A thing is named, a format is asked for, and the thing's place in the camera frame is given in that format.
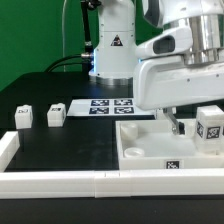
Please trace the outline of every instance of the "white mat with markers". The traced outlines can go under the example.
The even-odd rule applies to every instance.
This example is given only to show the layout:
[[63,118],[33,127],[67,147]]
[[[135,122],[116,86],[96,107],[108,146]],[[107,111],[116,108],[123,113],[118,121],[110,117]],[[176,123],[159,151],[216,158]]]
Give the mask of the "white mat with markers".
[[135,106],[134,99],[73,100],[67,116],[128,116],[154,115]]

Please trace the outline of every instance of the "cable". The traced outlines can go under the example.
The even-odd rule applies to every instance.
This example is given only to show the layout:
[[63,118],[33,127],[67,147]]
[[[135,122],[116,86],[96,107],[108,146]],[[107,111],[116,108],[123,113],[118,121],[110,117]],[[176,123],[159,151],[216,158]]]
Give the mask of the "cable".
[[47,69],[45,69],[44,72],[49,72],[49,70],[51,70],[55,65],[59,64],[60,62],[67,61],[67,60],[73,59],[73,58],[81,58],[81,55],[80,54],[76,54],[76,55],[71,55],[71,56],[67,56],[67,57],[61,58],[61,59],[53,62],[50,66],[48,66]]
[[58,67],[67,66],[67,65],[82,65],[82,63],[81,62],[71,62],[71,63],[64,63],[64,64],[55,65],[48,72],[52,72],[54,69],[56,69]]
[[66,55],[66,35],[65,35],[65,16],[66,16],[66,9],[67,9],[67,0],[64,0],[63,4],[63,10],[62,10],[62,47],[63,47],[63,57]]

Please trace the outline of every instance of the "small white block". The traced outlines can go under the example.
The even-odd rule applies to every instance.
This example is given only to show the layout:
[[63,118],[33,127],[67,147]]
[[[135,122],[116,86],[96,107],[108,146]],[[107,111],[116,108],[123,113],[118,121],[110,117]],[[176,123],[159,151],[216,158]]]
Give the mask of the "small white block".
[[224,112],[217,106],[197,110],[195,144],[199,151],[219,154],[224,126]]
[[47,113],[48,127],[62,127],[66,117],[66,108],[63,103],[51,105]]
[[32,106],[19,106],[15,113],[16,129],[31,128],[33,122]]

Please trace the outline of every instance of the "qr-like marker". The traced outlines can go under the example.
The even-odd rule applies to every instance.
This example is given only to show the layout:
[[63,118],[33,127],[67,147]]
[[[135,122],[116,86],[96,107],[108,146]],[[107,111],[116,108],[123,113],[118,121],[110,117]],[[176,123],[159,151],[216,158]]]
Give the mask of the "qr-like marker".
[[109,114],[108,107],[100,107],[100,108],[90,108],[89,114]]
[[198,122],[198,125],[197,125],[197,133],[201,138],[203,138],[204,127],[201,125],[200,122]]
[[219,138],[220,127],[210,127],[207,130],[207,139],[216,139]]
[[109,106],[110,101],[109,100],[92,100],[91,106]]
[[134,114],[133,107],[115,107],[114,108],[115,114]]
[[61,111],[61,108],[52,108],[51,111]]
[[23,110],[19,110],[18,113],[22,114],[22,113],[28,113],[27,109],[23,109]]
[[166,169],[180,169],[180,161],[166,161]]
[[132,100],[129,100],[129,99],[124,99],[124,100],[114,100],[114,105],[115,106],[131,106],[133,105],[133,102]]

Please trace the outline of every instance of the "black cable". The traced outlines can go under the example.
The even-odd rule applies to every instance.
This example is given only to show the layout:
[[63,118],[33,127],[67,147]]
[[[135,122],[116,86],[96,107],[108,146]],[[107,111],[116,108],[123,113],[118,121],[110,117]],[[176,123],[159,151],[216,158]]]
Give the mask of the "black cable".
[[90,35],[88,2],[86,0],[81,1],[81,9],[82,9],[82,20],[83,20],[84,38],[85,38],[85,51],[92,52],[93,46]]
[[62,67],[62,66],[67,66],[67,65],[81,65],[81,62],[71,62],[71,63],[64,63],[64,64],[59,64],[59,65],[55,65],[53,68],[51,68],[48,72],[52,72],[54,69],[58,68],[58,67]]
[[71,56],[67,56],[67,57],[61,58],[61,59],[53,62],[50,66],[48,66],[47,69],[45,69],[44,72],[49,72],[49,70],[51,70],[55,65],[59,64],[60,62],[67,61],[67,60],[73,59],[73,58],[81,58],[81,55],[80,54],[76,54],[76,55],[71,55]]

